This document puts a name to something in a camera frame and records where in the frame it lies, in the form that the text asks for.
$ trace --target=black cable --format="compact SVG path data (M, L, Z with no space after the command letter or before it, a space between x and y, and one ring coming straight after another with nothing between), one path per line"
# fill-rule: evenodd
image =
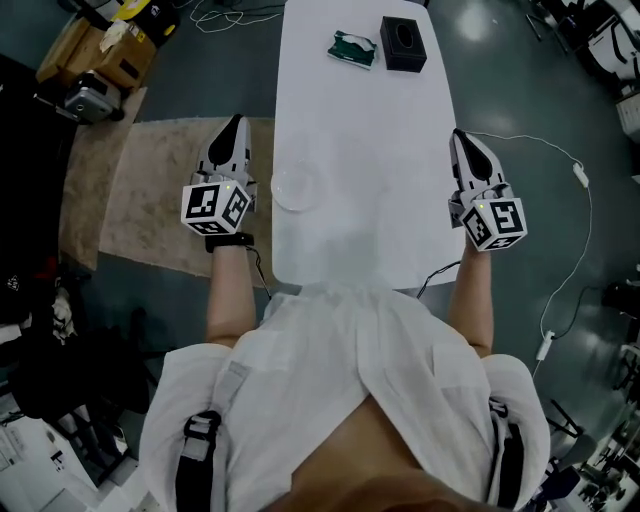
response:
M262 267L260 267L260 263L262 263L262 258L260 257L260 253L257 249L253 247L246 246L247 251L251 251L256 253L256 269L258 270L258 274L260 275L260 281L262 281L262 287L264 291L267 292L267 297L269 297L269 301L271 301L271 293L269 293L269 288L267 287L267 281L264 278L264 274L262 273Z
M6 427L9 423L13 423L14 421L19 420L20 418L24 418L24 414L21 412L12 412L0 422L0 425Z
M427 277L426 281L422 285L422 288L420 288L420 291L418 292L418 295L416 295L416 299L419 299L420 297L422 297L422 294L427 289L427 285L429 284L429 281L431 281L431 279L433 277L437 276L438 274L443 274L444 272L446 272L450 268L455 267L456 265L460 265L460 262L459 261L455 261L453 263L449 263L446 267L442 267L440 270L436 270L433 274L431 274L429 277Z
M578 311L580 310L580 304L582 303L582 297L584 296L584 292L586 292L587 290L597 291L597 290L600 290L600 288L597 288L595 286L585 286L580 291L580 296L578 297L578 304L576 304L576 310L573 312L573 318L571 319L571 323L569 324L569 327L567 327L562 334L558 334L557 336L554 336L553 337L554 340L559 340L560 338L566 336L567 334L569 334L569 331L573 328L573 324L576 323L576 318L578 318Z

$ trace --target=beige rug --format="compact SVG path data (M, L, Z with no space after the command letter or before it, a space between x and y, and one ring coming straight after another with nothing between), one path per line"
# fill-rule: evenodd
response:
M125 118L80 126L71 148L60 211L60 250L95 270L111 185L146 89L124 104Z
M204 239L180 223L182 187L196 170L200 147L226 119L133 125L109 197L100 251L209 276L211 256ZM273 128L273 119L251 119L250 172L259 184L258 211L247 214L242 224L242 230L255 237L269 286L276 284L271 267ZM261 286L256 272L253 277L254 285Z

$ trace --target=black tissue box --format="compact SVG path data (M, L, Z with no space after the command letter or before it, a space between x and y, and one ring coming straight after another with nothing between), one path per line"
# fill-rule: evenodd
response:
M380 27L387 69L420 73L427 61L416 20L382 18Z

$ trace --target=skin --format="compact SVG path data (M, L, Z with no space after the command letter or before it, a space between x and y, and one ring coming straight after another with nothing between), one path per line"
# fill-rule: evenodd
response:
M247 251L213 253L207 342L233 348L255 328ZM448 323L477 352L491 354L491 259L467 240ZM369 396L296 469L291 491L269 512L490 512L425 473L380 406Z

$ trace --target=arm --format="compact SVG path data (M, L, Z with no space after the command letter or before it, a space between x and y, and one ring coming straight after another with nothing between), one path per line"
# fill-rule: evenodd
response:
M233 348L255 328L256 307L249 259L244 247L217 247L211 263L207 343Z
M449 325L467 339L480 357L491 355L491 256L478 252L468 239L449 305Z

